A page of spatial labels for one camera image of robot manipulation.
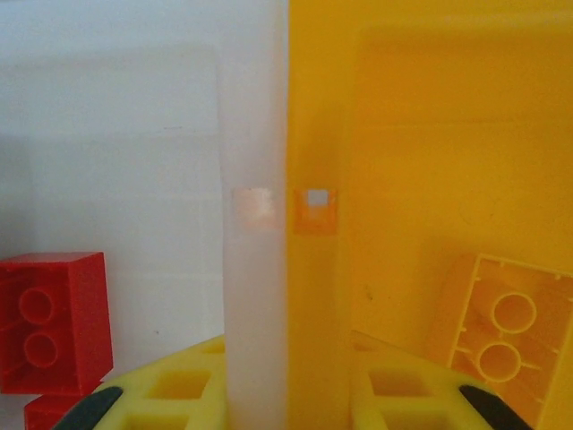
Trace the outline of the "yellow lego brick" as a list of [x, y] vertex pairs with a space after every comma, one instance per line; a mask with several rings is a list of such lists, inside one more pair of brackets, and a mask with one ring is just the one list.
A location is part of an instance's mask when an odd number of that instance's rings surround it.
[[461, 257], [442, 284], [425, 355], [487, 384], [533, 430], [573, 430], [573, 274]]

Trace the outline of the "red lego brick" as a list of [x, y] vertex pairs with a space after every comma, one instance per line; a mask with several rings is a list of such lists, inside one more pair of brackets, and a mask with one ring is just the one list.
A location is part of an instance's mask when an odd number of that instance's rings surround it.
[[[80, 411], [58, 427], [78, 403]], [[115, 398], [110, 396], [42, 395], [24, 407], [24, 430], [93, 430], [114, 403]]]
[[112, 369], [105, 257], [0, 260], [0, 390], [80, 396]]

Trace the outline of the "yellow plastic bin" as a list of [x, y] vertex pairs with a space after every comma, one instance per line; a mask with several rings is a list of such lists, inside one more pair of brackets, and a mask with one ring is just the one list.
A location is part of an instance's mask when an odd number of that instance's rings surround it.
[[573, 0], [290, 0], [289, 20], [288, 428], [351, 430], [353, 331], [431, 361], [461, 257], [573, 274]]

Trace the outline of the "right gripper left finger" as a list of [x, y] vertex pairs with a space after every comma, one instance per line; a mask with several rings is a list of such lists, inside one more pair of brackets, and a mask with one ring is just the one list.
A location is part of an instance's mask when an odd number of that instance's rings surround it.
[[102, 383], [53, 430], [227, 430], [224, 337]]

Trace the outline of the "white plastic bin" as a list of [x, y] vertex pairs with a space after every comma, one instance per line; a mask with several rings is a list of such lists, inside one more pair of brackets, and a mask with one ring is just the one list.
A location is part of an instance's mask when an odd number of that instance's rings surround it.
[[100, 251], [106, 381], [222, 335], [287, 430], [289, 0], [0, 0], [0, 256]]

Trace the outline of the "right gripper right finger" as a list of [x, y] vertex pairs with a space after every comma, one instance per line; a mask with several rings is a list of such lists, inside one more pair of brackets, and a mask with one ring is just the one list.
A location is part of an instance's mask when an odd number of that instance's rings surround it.
[[351, 430], [534, 430], [475, 378], [353, 331]]

